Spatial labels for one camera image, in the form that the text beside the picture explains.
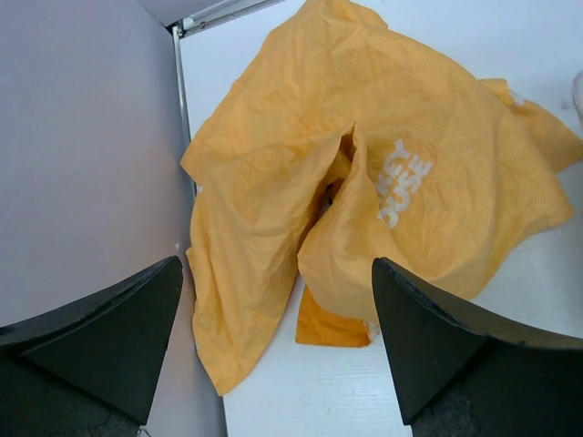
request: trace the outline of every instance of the white table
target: white table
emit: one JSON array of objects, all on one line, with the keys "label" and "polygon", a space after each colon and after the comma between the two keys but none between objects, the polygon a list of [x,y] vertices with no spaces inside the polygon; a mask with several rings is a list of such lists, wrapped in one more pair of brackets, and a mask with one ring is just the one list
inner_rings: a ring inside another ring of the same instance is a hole
[{"label": "white table", "polygon": [[[583,69],[578,0],[363,0],[398,32],[460,62],[477,77],[504,77],[582,134],[571,81]],[[286,0],[182,40],[191,134],[210,116],[269,31],[302,0]],[[566,225],[525,241],[476,303],[499,314],[583,337],[583,164],[559,176],[576,208]],[[381,338],[363,349],[294,341],[302,280],[251,375],[224,397],[231,437],[399,436],[401,423]]]}]

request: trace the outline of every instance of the yellow towel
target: yellow towel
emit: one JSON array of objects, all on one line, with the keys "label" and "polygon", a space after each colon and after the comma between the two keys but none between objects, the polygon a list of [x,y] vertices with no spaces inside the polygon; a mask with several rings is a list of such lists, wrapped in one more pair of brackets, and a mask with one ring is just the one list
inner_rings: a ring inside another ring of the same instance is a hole
[{"label": "yellow towel", "polygon": [[376,320],[375,257],[473,298],[519,241],[572,215],[553,170],[582,151],[504,81],[476,80],[367,8],[308,0],[182,159],[202,186],[193,326],[219,394],[265,351],[298,269],[317,303],[302,304],[308,342],[331,342],[337,330],[310,333],[327,313]]},{"label": "yellow towel", "polygon": [[302,295],[295,340],[303,344],[344,348],[366,346],[371,342],[367,323],[323,310],[308,287]]}]

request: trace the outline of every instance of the white wall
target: white wall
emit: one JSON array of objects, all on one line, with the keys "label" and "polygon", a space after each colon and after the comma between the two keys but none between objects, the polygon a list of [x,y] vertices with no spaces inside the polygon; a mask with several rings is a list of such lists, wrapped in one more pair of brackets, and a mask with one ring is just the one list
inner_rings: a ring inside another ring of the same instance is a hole
[{"label": "white wall", "polygon": [[[189,245],[170,34],[135,0],[0,6],[0,326],[110,286]],[[223,432],[186,282],[148,424]]]}]

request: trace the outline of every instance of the white logo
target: white logo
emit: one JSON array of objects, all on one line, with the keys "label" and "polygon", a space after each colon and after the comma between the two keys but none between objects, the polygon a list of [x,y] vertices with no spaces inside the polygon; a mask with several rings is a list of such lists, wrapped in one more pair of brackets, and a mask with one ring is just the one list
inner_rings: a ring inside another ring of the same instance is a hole
[{"label": "white logo", "polygon": [[404,162],[408,168],[404,170],[403,166],[395,161],[409,159],[411,152],[405,150],[401,139],[395,141],[394,146],[395,151],[384,161],[383,171],[374,184],[379,198],[378,218],[383,221],[388,219],[391,229],[397,226],[399,213],[409,207],[411,195],[421,187],[421,181],[432,166],[430,162],[424,162],[417,155],[413,155],[410,160]]}]

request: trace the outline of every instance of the white surface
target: white surface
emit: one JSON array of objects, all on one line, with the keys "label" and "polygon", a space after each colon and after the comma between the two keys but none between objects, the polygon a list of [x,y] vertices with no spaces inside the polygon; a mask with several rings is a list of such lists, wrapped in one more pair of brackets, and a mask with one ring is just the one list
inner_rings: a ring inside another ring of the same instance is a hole
[{"label": "white surface", "polygon": [[[134,0],[0,6],[0,326],[189,245],[170,34]],[[185,283],[148,428],[220,435]]]},{"label": "white surface", "polygon": [[[515,91],[582,134],[571,103],[573,77],[583,68],[583,3],[578,0],[359,3],[376,10],[393,30],[442,51],[477,77],[506,78]],[[269,31],[301,4],[286,0],[182,41],[193,135]],[[516,248],[476,302],[524,323],[583,337],[583,163],[559,177],[576,216]],[[356,350],[295,344],[300,289],[296,284],[257,367],[224,397],[229,435],[410,435],[401,424],[380,339]]]}]

